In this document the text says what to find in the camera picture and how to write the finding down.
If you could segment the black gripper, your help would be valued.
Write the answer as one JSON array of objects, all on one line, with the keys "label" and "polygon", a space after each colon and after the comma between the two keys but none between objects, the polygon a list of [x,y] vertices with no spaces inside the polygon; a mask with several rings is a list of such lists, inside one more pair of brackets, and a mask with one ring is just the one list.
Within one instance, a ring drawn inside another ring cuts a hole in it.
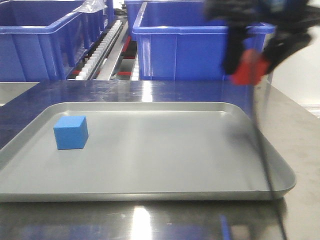
[{"label": "black gripper", "polygon": [[227,75],[237,70],[245,50],[248,25],[267,23],[276,26],[273,37],[263,50],[268,62],[266,74],[312,40],[308,28],[320,25],[320,8],[308,0],[206,0],[204,15],[221,19],[227,26],[227,40],[222,66]]}]

